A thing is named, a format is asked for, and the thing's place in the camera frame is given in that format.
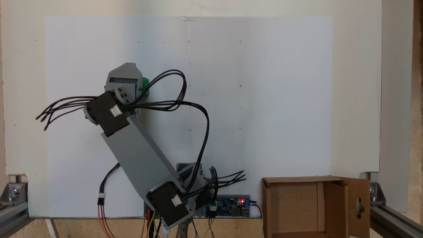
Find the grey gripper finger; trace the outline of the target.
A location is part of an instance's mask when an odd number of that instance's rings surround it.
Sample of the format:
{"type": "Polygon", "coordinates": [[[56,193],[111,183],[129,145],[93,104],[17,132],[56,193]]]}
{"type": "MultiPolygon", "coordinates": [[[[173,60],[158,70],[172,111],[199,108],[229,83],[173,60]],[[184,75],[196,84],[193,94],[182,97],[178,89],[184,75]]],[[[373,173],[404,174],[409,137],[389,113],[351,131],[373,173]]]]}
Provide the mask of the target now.
{"type": "Polygon", "coordinates": [[[124,63],[123,65],[109,72],[108,77],[141,79],[142,72],[136,66],[136,63],[124,63]]]}

